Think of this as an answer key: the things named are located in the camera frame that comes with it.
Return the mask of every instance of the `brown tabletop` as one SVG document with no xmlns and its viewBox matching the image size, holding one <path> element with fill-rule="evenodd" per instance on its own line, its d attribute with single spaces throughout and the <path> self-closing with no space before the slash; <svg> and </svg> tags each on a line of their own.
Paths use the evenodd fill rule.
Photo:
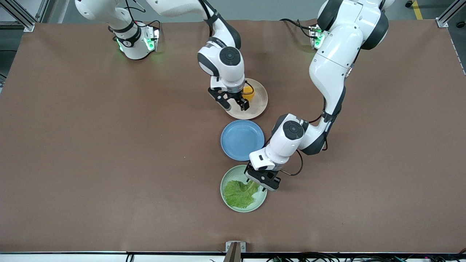
<svg viewBox="0 0 466 262">
<path fill-rule="evenodd" d="M 278 116 L 314 119 L 322 96 L 299 29 L 233 21 L 246 76 Z M 106 25 L 37 24 L 0 99 L 0 251 L 457 252 L 466 246 L 466 78 L 448 31 L 390 21 L 362 51 L 329 150 L 305 156 L 256 211 L 220 197 L 233 119 L 198 66 L 204 23 L 164 24 L 164 51 L 131 61 Z M 295 172 L 299 158 L 287 165 Z"/>
</svg>

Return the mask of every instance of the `floor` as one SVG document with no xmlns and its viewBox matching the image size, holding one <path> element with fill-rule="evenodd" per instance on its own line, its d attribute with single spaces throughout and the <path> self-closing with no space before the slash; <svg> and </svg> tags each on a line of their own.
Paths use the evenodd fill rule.
<svg viewBox="0 0 466 262">
<path fill-rule="evenodd" d="M 317 17 L 319 7 L 325 0 L 210 0 L 222 16 L 227 20 L 279 20 L 282 18 L 290 18 L 293 20 L 308 20 Z M 29 7 L 28 10 L 36 7 L 39 1 L 37 0 L 19 0 L 19 2 Z M 166 18 L 158 15 L 153 11 L 146 1 L 139 1 L 146 9 L 146 13 L 133 11 L 136 20 L 151 21 L 160 20 L 162 22 L 192 22 L 201 21 L 196 14 L 186 14 L 175 18 Z M 391 20 L 415 20 L 415 19 L 435 19 L 438 17 L 450 4 L 451 0 L 418 0 L 413 7 L 406 8 L 404 0 L 396 0 L 395 3 L 387 10 L 387 17 Z M 415 15 L 414 7 L 416 4 L 419 7 L 421 15 Z M 466 8 L 460 11 L 453 17 L 449 24 L 453 43 L 459 55 L 459 59 L 466 64 L 466 28 L 456 28 L 455 24 L 458 21 L 466 19 Z M 11 17 L 0 9 L 0 21 L 10 21 Z M 90 23 L 91 21 L 82 17 L 73 0 L 57 0 L 54 10 L 48 19 L 51 23 Z M 0 50 L 17 50 L 21 41 L 23 32 L 20 30 L 2 30 L 0 29 Z M 0 52 L 0 73 L 4 76 L 8 75 L 8 71 L 14 59 L 15 52 Z"/>
</svg>

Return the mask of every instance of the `green lettuce leaf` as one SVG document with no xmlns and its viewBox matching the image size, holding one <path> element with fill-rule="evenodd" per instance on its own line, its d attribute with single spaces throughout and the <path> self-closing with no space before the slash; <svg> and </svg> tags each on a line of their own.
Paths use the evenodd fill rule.
<svg viewBox="0 0 466 262">
<path fill-rule="evenodd" d="M 225 187 L 225 200 L 231 207 L 246 208 L 254 202 L 253 194 L 259 190 L 259 184 L 249 181 L 244 184 L 241 181 L 231 180 Z"/>
</svg>

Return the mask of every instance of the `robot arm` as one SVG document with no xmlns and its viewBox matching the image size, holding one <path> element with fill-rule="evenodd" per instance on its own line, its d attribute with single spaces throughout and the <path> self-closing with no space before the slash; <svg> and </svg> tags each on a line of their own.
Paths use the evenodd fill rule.
<svg viewBox="0 0 466 262">
<path fill-rule="evenodd" d="M 155 50 L 158 38 L 153 27 L 139 26 L 128 10 L 119 8 L 121 0 L 75 0 L 79 13 L 91 21 L 106 22 L 116 35 L 120 49 L 130 59 L 142 59 Z"/>
<path fill-rule="evenodd" d="M 230 110 L 228 99 L 233 98 L 241 110 L 249 108 L 242 97 L 245 85 L 244 60 L 240 52 L 241 37 L 207 0 L 148 1 L 160 15 L 175 17 L 196 13 L 212 26 L 215 34 L 198 52 L 200 67 L 211 76 L 210 95 L 225 109 Z"/>
<path fill-rule="evenodd" d="M 317 126 L 309 124 L 293 114 L 279 117 L 272 130 L 270 143 L 264 148 L 249 154 L 245 175 L 265 189 L 276 191 L 280 178 L 278 171 L 282 169 L 295 150 L 307 155 L 318 154 L 325 146 L 328 133 L 341 111 L 346 88 L 344 81 L 347 72 L 361 48 L 371 49 L 385 37 L 388 24 L 381 18 L 381 8 L 386 8 L 384 2 L 368 2 L 366 0 L 351 1 L 330 0 L 324 3 L 319 12 L 319 18 L 325 12 L 325 7 L 335 10 L 335 3 L 341 3 L 340 11 L 336 14 L 323 14 L 322 30 L 326 31 L 325 40 L 322 41 L 309 67 L 312 82 L 325 98 L 325 108 Z M 365 21 L 359 17 L 368 17 L 372 21 Z"/>
</svg>

